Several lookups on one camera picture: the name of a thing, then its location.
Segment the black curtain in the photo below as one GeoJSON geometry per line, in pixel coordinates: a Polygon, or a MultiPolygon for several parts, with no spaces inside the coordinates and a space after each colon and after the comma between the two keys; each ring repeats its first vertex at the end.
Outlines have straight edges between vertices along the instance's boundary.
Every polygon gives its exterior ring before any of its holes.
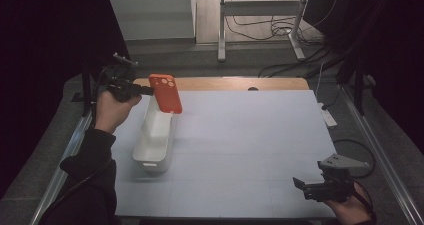
{"type": "Polygon", "coordinates": [[[389,0],[370,34],[364,63],[376,80],[374,96],[424,153],[422,14],[423,0],[389,0]]]}
{"type": "Polygon", "coordinates": [[[56,113],[64,83],[83,62],[96,78],[115,63],[113,53],[129,54],[109,0],[0,0],[0,9],[3,196],[56,113]]]}

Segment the white plastic tray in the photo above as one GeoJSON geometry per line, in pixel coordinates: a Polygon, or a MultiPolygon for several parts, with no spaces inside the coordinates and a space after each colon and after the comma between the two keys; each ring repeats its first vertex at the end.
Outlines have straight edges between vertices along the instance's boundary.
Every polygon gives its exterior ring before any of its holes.
{"type": "Polygon", "coordinates": [[[155,97],[150,98],[141,126],[140,141],[133,152],[133,158],[144,171],[168,170],[177,116],[161,112],[155,97]]]}

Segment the person's arm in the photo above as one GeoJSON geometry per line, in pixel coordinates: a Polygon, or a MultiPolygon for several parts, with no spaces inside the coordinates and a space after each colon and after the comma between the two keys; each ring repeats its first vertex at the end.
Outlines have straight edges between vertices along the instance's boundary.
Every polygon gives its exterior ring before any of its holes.
{"type": "Polygon", "coordinates": [[[65,196],[64,199],[48,210],[44,224],[118,224],[115,218],[116,164],[111,159],[115,136],[112,134],[140,100],[141,96],[120,103],[110,92],[100,95],[94,129],[85,132],[79,153],[60,164],[69,175],[66,188],[75,188],[92,174],[99,174],[74,192],[65,189],[58,196],[58,200],[65,196]]]}
{"type": "MultiPolygon", "coordinates": [[[[356,192],[366,199],[362,188],[355,183],[356,192]]],[[[371,214],[367,212],[365,206],[354,196],[351,196],[346,202],[324,201],[336,215],[337,220],[342,225],[374,225],[375,221],[371,214]]]]}

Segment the wooden board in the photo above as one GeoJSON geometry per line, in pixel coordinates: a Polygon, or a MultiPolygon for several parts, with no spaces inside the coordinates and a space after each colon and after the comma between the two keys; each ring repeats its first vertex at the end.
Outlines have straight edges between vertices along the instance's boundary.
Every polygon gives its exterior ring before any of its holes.
{"type": "MultiPolygon", "coordinates": [[[[181,91],[245,91],[250,87],[259,90],[309,90],[303,78],[243,78],[243,77],[211,77],[211,78],[175,78],[178,90],[181,91]]],[[[136,79],[135,84],[150,86],[145,78],[136,79]]]]}

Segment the metal frame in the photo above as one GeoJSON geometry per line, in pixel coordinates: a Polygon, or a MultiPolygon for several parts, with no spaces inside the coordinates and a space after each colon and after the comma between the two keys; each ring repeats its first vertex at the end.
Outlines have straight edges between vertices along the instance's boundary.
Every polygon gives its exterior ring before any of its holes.
{"type": "MultiPolygon", "coordinates": [[[[66,150],[63,153],[61,161],[77,153],[80,148],[82,138],[84,137],[84,132],[90,126],[90,122],[91,111],[88,112],[85,117],[82,117],[78,122],[78,125],[74,133],[72,134],[71,140],[69,140],[68,146],[66,147],[66,150]]],[[[38,224],[41,215],[56,199],[56,196],[62,188],[62,185],[65,182],[67,176],[68,175],[64,171],[62,171],[59,166],[56,168],[56,171],[54,172],[53,177],[50,180],[46,191],[44,192],[43,198],[41,199],[40,204],[38,204],[37,210],[35,211],[34,216],[31,219],[30,225],[38,224]]]]}
{"type": "Polygon", "coordinates": [[[392,163],[390,162],[389,158],[381,147],[377,137],[371,129],[371,126],[367,122],[366,117],[362,116],[355,108],[355,104],[352,102],[353,96],[350,93],[349,89],[345,89],[345,86],[347,85],[342,86],[342,91],[344,95],[343,97],[345,99],[345,102],[348,105],[349,110],[355,119],[355,122],[358,124],[361,133],[364,135],[364,138],[366,139],[369,148],[374,153],[379,168],[381,169],[381,172],[386,178],[387,183],[392,189],[393,194],[398,200],[398,203],[402,208],[406,218],[408,219],[409,224],[424,224],[423,218],[420,212],[418,211],[418,208],[415,202],[413,201],[411,194],[408,192],[408,189],[402,182],[401,178],[397,174],[392,163]]]}
{"type": "Polygon", "coordinates": [[[225,16],[291,16],[296,15],[288,38],[294,49],[297,60],[305,60],[305,55],[299,46],[297,31],[305,10],[306,0],[300,1],[230,1],[220,2],[218,61],[225,61],[225,16]]]}

